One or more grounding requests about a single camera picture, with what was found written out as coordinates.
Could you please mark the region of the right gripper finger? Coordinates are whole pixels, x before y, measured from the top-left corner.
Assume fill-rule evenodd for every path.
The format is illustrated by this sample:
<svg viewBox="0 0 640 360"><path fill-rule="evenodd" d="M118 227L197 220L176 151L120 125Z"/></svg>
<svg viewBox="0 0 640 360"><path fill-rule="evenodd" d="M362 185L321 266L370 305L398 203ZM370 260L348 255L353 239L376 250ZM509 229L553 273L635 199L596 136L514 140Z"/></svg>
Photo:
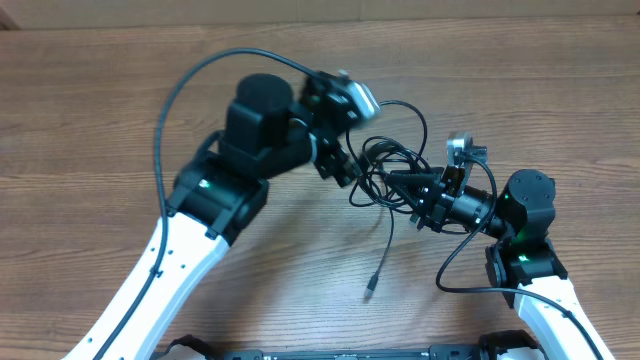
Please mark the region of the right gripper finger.
<svg viewBox="0 0 640 360"><path fill-rule="evenodd" d="M408 170L393 170L384 177L384 182L388 185L416 185L431 186L437 184L441 179L440 173L414 173Z"/></svg>
<svg viewBox="0 0 640 360"><path fill-rule="evenodd" d="M414 225L427 225L429 203L409 186L394 184L385 185L384 198L389 203L388 207L398 213L410 216Z"/></svg>

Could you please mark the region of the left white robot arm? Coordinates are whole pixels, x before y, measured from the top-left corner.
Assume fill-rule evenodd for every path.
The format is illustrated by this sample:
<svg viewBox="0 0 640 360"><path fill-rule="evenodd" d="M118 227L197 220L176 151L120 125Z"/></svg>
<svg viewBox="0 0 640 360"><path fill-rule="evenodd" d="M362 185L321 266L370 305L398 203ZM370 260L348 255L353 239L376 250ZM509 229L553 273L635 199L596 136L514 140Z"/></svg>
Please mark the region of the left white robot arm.
<svg viewBox="0 0 640 360"><path fill-rule="evenodd" d="M180 170L141 258L70 359L148 359L202 278L265 206L271 178L307 163L349 185L359 170L339 144L380 107L366 85L318 72L301 94L284 79L240 81L224 130Z"/></svg>

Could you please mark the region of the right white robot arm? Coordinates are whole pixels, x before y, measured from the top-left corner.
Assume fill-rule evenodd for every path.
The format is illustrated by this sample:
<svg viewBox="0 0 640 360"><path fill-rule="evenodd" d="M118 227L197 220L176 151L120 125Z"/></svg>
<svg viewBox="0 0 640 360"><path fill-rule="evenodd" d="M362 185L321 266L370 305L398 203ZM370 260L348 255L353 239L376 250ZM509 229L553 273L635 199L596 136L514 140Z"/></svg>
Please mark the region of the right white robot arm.
<svg viewBox="0 0 640 360"><path fill-rule="evenodd" d="M465 168L427 173L394 170L384 180L412 210L418 227L441 232L462 226L495 239L485 250L487 293L501 294L538 342L530 347L500 335L486 337L493 359L610 359L611 351L586 316L567 270L548 237L555 219L555 182L544 173L516 171L500 194L467 185Z"/></svg>

